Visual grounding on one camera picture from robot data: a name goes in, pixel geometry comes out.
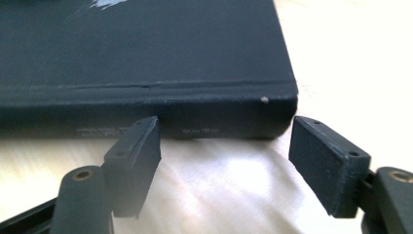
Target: white speck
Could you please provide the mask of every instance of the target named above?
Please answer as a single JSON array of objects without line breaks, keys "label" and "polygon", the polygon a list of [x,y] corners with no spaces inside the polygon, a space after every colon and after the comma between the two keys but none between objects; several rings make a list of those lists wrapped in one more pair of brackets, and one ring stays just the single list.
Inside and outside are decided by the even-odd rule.
[{"label": "white speck", "polygon": [[264,104],[268,104],[269,101],[270,100],[267,97],[265,96],[261,97],[261,102],[263,102]]},{"label": "white speck", "polygon": [[112,7],[118,3],[126,2],[127,0],[93,0],[91,4],[92,7],[102,8],[101,10],[105,10],[108,7]]}]

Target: table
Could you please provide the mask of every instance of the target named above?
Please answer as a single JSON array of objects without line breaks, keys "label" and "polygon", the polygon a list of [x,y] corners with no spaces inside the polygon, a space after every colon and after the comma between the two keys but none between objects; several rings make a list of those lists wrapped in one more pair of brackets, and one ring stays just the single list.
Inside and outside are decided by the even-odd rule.
[{"label": "table", "polygon": [[[276,2],[300,95],[321,120],[367,151],[371,169],[413,171],[413,3]],[[116,233],[360,233],[329,217],[274,140],[162,139],[163,160],[138,220]],[[0,140],[0,221],[57,195],[72,169],[101,165],[115,139]]]}]

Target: book spine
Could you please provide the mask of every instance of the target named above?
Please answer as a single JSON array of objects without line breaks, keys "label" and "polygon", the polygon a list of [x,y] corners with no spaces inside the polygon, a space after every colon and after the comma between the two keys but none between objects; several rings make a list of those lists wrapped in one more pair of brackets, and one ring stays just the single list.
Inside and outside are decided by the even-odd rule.
[{"label": "book spine", "polygon": [[147,100],[0,107],[0,137],[119,137],[158,116],[161,137],[274,138],[289,126],[297,98]]}]

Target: light wood surface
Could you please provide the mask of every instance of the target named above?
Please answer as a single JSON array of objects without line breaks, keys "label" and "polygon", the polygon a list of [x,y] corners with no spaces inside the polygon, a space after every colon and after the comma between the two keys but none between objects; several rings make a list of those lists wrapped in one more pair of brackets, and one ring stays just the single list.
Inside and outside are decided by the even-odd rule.
[{"label": "light wood surface", "polygon": [[[297,114],[367,151],[371,169],[413,171],[413,3],[276,2],[300,91]],[[287,160],[290,130],[271,140],[162,139],[138,220],[117,233],[360,233],[329,217]],[[113,139],[0,140],[0,220],[56,196],[72,169],[101,165]]]}]

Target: dark book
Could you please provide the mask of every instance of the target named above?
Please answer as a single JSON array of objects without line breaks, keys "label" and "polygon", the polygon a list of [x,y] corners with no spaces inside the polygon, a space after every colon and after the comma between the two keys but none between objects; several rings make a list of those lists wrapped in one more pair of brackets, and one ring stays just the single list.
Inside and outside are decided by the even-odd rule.
[{"label": "dark book", "polygon": [[272,0],[0,2],[0,137],[276,137],[297,93]]}]

